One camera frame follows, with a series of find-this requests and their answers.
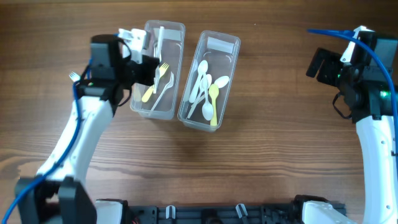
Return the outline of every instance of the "white plastic clip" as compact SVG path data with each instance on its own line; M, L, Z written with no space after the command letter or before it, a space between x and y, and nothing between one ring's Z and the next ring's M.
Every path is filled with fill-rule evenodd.
M359 27L357 27L354 30L355 34L354 34L353 38L357 39L359 32L363 31L363 30L364 31L372 31L373 32L373 30L367 29L366 26L359 26ZM354 42L350 42L348 44L347 49L344 51L343 56L341 56L340 62L343 62L343 63L350 62L351 61L351 56L353 55L354 48L355 48L355 43Z
M129 46L131 50L131 60L138 64L142 63L142 49L146 41L147 32L140 29L132 29L131 31L119 29L119 37ZM123 46L123 57L129 54L126 46Z

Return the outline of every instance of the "wood grain surface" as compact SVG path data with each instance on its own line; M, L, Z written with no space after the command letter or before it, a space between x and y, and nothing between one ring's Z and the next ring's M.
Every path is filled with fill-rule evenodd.
M310 194L345 203L360 222L355 125L333 110L337 89L305 76L317 47L343 52L347 43L306 29L366 25L398 35L397 7L342 0L0 5L0 215L18 178L34 175L57 143L73 100L68 74L83 70L90 37L159 19L187 29L178 102L200 33L241 39L223 124L210 134L185 127L177 115L160 121L127 105L118 109L91 161L90 196L163 206L289 202ZM10 223L19 223L17 211Z

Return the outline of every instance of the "white plastic fork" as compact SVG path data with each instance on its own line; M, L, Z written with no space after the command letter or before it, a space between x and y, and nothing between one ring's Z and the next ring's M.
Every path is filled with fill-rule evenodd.
M154 47L154 57L156 57L157 46ZM159 54L159 61L162 62L162 54Z
M152 107L152 109L150 109L149 115L152 114L152 112L156 108L156 106L159 103L160 99L163 97L164 92L166 92L166 90L168 90L169 88L172 88L173 86L174 86L174 74L173 74L173 72L171 72L170 73L170 81L166 84L166 86L164 86L164 89L163 89L162 93L157 98L157 100L156 100L154 106Z
M156 56L159 57L161 51L162 51L162 43L163 43L163 35L164 35L164 27L160 27L159 29L159 37L157 39L157 51L156 51ZM160 79L160 72L159 68L156 68L155 71L155 78L154 78L154 83L155 83L155 88L154 88L154 93L156 94L157 87L159 85L159 79Z
M76 72L71 72L69 74L69 78L73 81L73 82L77 82L80 80L80 76L76 73Z

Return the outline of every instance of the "plastic fork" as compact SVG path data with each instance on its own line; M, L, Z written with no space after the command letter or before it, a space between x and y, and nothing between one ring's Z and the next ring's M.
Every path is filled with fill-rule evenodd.
M160 66L160 68L159 68L160 78L162 78L164 76L164 74L166 73L168 68L169 68L169 65L167 63L164 63L162 66ZM148 102L152 93L155 93L154 90L155 90L155 85L150 86L148 88L148 90L144 93L144 96L142 96L141 101L144 103Z
M157 39L157 49L156 49L157 57L159 57L160 52L162 51L163 35L164 35L164 27L161 26L159 29L159 36ZM154 78L154 83L155 83L154 93L156 93L157 86L159 85L159 79L160 79L160 71L159 69L156 68L155 78Z
M156 58L157 45L154 47L154 57ZM162 54L159 54L159 61L162 62Z
M69 74L69 78L73 81L73 82L77 82L80 80L80 76L79 74L77 74L76 72L71 72Z
M157 104L159 103L160 99L163 97L164 92L166 92L166 90L168 90L169 88L172 88L174 85L174 74L173 72L171 73L170 76L170 81L166 84L166 86L164 86L164 89L162 91L162 93L159 95L158 99L156 100L154 106L152 107L152 109L150 109L149 115L154 111L154 109L156 108Z

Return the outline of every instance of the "clear plastic container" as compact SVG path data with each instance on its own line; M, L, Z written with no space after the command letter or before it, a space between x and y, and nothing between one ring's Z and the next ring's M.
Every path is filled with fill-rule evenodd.
M240 45L241 40L232 35L208 30L201 33L195 55L193 56L193 62L187 79L187 84L185 85L180 109L178 111L178 119L182 121L185 126L208 132L214 132L220 128L228 100L229 90L231 89ZM206 60L208 62L208 70L206 74L211 74L212 83L214 83L214 81L219 77L229 77L228 84L219 89L219 95L216 99L216 126L211 126L210 121L207 121L203 117L201 108L205 102L204 100L197 104L191 117L188 118L192 105L192 103L189 102L189 97L198 77L198 65L202 60Z
M149 86L136 83L134 85L130 108L138 112L142 117L154 119L173 119L175 113L175 105L177 102L178 84L180 81L180 72L183 57L185 26L178 22L168 21L147 21L145 30L150 32L149 48L143 53L146 55L154 55L155 47L157 46L157 39L159 28L164 27L164 39L162 43L162 52L160 65L164 63L169 64L169 67L159 80L159 86L156 94L153 93L147 102L142 102L142 97L149 89ZM170 81L171 72L174 75L173 86L165 90L163 96L158 104L151 111L153 105L162 93L166 84Z

